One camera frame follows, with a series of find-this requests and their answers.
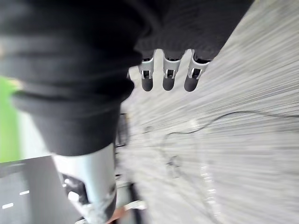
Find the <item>black cable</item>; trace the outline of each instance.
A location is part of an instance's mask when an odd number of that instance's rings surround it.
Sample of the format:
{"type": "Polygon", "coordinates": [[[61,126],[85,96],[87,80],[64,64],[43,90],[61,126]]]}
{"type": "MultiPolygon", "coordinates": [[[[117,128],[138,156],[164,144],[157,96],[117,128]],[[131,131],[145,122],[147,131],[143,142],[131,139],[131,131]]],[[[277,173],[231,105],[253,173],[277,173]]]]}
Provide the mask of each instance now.
{"type": "MultiPolygon", "coordinates": [[[[288,118],[293,118],[293,119],[299,119],[299,115],[286,115],[286,114],[272,114],[272,113],[269,113],[269,112],[262,112],[262,111],[235,111],[235,112],[230,112],[230,113],[226,113],[226,114],[223,114],[221,116],[218,116],[216,118],[214,118],[213,120],[209,121],[208,123],[206,123],[205,125],[203,125],[202,127],[194,130],[194,131],[190,131],[190,132],[171,132],[171,133],[168,133],[164,136],[163,140],[162,140],[162,143],[160,145],[160,148],[159,148],[159,152],[161,153],[161,155],[165,158],[165,160],[168,160],[166,162],[166,166],[169,168],[169,167],[173,167],[174,170],[176,170],[176,172],[182,176],[182,172],[180,170],[180,165],[176,164],[174,162],[174,158],[176,159],[180,159],[180,157],[178,155],[175,155],[175,156],[172,156],[172,157],[169,157],[167,156],[165,150],[163,150],[163,147],[165,145],[165,142],[166,140],[168,139],[169,136],[173,135],[173,134],[192,134],[192,133],[196,133],[196,132],[199,132],[201,130],[204,130],[205,128],[209,127],[211,124],[213,124],[214,122],[224,118],[224,117],[227,117],[227,116],[230,116],[230,115],[233,115],[233,114],[256,114],[256,115],[261,115],[261,116],[266,116],[266,117],[275,117],[275,118],[281,118],[281,119],[288,119],[288,118]]],[[[177,175],[174,175],[172,174],[172,178],[178,178],[180,176],[177,176],[177,175]]],[[[180,191],[178,191],[177,189],[177,192],[180,194],[180,196],[186,200],[187,203],[189,203],[192,207],[195,208],[194,205],[192,205],[187,199],[186,197],[180,193],[180,191]]],[[[204,204],[206,210],[209,209],[208,205],[206,202],[202,201],[202,203],[204,204]]],[[[214,217],[213,215],[211,215],[208,211],[207,211],[207,216],[216,224],[221,224],[221,222],[216,218],[214,217]]]]}
{"type": "Polygon", "coordinates": [[[226,113],[223,114],[221,116],[218,116],[216,118],[214,118],[213,120],[209,121],[208,123],[206,123],[205,125],[203,125],[202,127],[198,128],[197,130],[191,131],[191,132],[171,132],[165,135],[161,147],[164,146],[164,142],[167,140],[168,136],[172,135],[172,134],[192,134],[192,133],[196,133],[199,132],[207,127],[209,127],[211,124],[213,124],[215,121],[218,121],[224,117],[227,117],[229,115],[233,115],[233,114],[256,114],[256,115],[262,115],[262,116],[266,116],[266,117],[275,117],[275,118],[297,118],[299,119],[299,115],[285,115],[285,114],[272,114],[272,113],[268,113],[268,112],[262,112],[262,111],[235,111],[235,112],[230,112],[230,113],[226,113]]]}

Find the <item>black fabric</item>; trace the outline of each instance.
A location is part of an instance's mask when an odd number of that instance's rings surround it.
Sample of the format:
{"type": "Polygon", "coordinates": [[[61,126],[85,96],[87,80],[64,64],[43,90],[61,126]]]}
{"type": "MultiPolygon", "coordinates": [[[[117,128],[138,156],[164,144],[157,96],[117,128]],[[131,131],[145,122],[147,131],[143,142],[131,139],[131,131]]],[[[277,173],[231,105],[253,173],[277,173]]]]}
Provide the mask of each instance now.
{"type": "Polygon", "coordinates": [[[180,60],[182,59],[185,51],[171,51],[171,50],[164,50],[164,55],[166,59],[177,59],[180,60]]]}
{"type": "Polygon", "coordinates": [[[143,59],[151,59],[154,56],[155,50],[144,50],[141,51],[143,59]]]}
{"type": "Polygon", "coordinates": [[[2,0],[0,74],[24,89],[47,148],[80,155],[113,142],[140,52],[198,49],[212,60],[251,0],[2,0]]]}

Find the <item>green surface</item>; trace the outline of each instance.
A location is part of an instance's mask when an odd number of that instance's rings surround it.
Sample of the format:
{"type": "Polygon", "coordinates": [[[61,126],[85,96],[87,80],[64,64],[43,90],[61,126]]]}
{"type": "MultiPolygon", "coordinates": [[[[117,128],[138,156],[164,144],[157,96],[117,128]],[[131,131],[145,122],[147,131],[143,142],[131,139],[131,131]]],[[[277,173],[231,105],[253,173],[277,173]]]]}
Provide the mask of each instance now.
{"type": "Polygon", "coordinates": [[[21,159],[17,112],[9,97],[14,87],[0,77],[0,162],[21,159]]]}

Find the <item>cable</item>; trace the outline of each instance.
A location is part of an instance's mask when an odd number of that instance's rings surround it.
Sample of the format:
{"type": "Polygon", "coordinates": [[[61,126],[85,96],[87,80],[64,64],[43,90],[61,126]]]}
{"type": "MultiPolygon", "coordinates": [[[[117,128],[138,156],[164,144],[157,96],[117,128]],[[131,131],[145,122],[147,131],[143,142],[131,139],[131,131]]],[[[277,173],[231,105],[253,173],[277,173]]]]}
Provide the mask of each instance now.
{"type": "Polygon", "coordinates": [[[209,121],[208,123],[206,123],[205,125],[203,125],[202,127],[198,128],[197,130],[191,131],[191,132],[171,132],[165,135],[161,147],[164,146],[164,142],[167,140],[168,136],[172,135],[172,134],[192,134],[192,133],[196,133],[199,132],[201,130],[206,129],[207,127],[209,127],[211,124],[213,124],[215,121],[218,121],[224,117],[227,117],[229,115],[233,115],[233,114],[256,114],[256,115],[262,115],[262,116],[266,116],[266,117],[275,117],[275,118],[282,118],[282,119],[287,119],[287,118],[297,118],[299,119],[299,115],[285,115],[285,114],[272,114],[272,113],[268,113],[268,112],[262,112],[262,111],[235,111],[235,112],[230,112],[230,113],[226,113],[223,114],[221,116],[218,116],[216,118],[214,118],[213,120],[209,121]]]}
{"type": "MultiPolygon", "coordinates": [[[[199,131],[202,131],[204,130],[205,128],[209,127],[211,124],[213,124],[214,122],[222,119],[222,118],[225,118],[225,117],[228,117],[230,115],[233,115],[233,114],[256,114],[256,115],[261,115],[261,116],[265,116],[265,117],[275,117],[275,118],[281,118],[281,119],[299,119],[299,115],[285,115],[285,114],[272,114],[272,113],[269,113],[269,112],[262,112],[262,111],[235,111],[235,112],[230,112],[230,113],[226,113],[226,114],[223,114],[221,116],[218,116],[216,118],[214,118],[213,120],[209,121],[208,123],[206,123],[205,125],[203,125],[202,127],[194,130],[194,131],[190,131],[190,132],[171,132],[171,133],[168,133],[164,136],[162,142],[161,142],[161,145],[160,145],[160,148],[158,149],[159,152],[161,153],[161,155],[165,158],[165,160],[167,160],[166,162],[166,166],[167,168],[171,167],[174,169],[174,171],[176,171],[176,174],[172,174],[172,179],[175,179],[175,178],[179,178],[179,177],[182,177],[183,175],[185,176],[185,174],[183,174],[180,170],[180,165],[176,164],[174,162],[175,159],[179,159],[180,160],[180,157],[178,155],[175,155],[175,156],[172,156],[172,157],[169,157],[167,156],[167,153],[165,152],[165,150],[163,149],[163,147],[165,146],[165,142],[166,140],[168,139],[169,136],[173,135],[173,134],[192,134],[192,133],[196,133],[196,132],[199,132],[199,131]]],[[[186,177],[184,177],[184,179],[186,181],[188,181],[189,183],[191,183],[192,181],[188,180],[186,177]]],[[[192,182],[192,184],[194,185],[194,189],[196,191],[198,191],[198,189],[195,187],[195,183],[192,182]]],[[[187,203],[189,203],[192,207],[195,208],[195,206],[193,204],[191,204],[187,199],[186,197],[181,194],[181,192],[177,189],[177,192],[180,194],[180,196],[186,200],[187,203]]],[[[202,200],[202,203],[204,204],[205,208],[206,208],[206,211],[207,211],[207,216],[211,219],[211,221],[213,221],[215,224],[221,224],[221,222],[214,216],[212,215],[210,212],[208,212],[209,210],[211,210],[210,206],[208,203],[206,203],[202,197],[202,192],[199,191],[198,192],[201,200],[202,200]]]]}

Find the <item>gray floor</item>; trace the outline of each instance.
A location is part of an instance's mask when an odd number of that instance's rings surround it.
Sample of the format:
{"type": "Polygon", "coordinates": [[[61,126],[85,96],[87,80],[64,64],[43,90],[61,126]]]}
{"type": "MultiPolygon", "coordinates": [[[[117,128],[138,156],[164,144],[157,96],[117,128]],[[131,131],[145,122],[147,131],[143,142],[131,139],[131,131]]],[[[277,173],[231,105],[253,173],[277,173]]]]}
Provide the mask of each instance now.
{"type": "Polygon", "coordinates": [[[161,51],[151,92],[130,70],[131,141],[121,161],[148,203],[150,223],[299,223],[298,119],[232,115],[202,132],[171,135],[161,147],[165,134],[228,112],[299,114],[298,21],[296,0],[256,1],[192,93],[184,90],[190,52],[170,92],[162,88],[161,51]],[[180,160],[176,176],[166,166],[172,156],[180,160]]]}

